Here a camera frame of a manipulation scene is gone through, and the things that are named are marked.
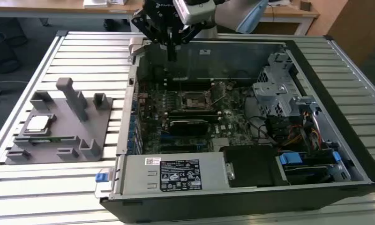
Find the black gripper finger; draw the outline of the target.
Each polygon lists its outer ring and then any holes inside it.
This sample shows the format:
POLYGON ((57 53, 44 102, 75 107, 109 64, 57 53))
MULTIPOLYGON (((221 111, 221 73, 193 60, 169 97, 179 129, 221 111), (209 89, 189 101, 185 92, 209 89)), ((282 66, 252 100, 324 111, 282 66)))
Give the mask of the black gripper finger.
POLYGON ((155 44, 161 45, 163 49, 167 50, 168 61, 172 61, 172 41, 168 28, 159 29, 155 27, 151 18, 144 12, 144 9, 139 10, 133 14, 132 24, 155 44))
POLYGON ((177 59, 177 46, 187 44, 196 34, 204 29, 205 21, 188 25, 177 22, 172 27, 172 60, 177 59))

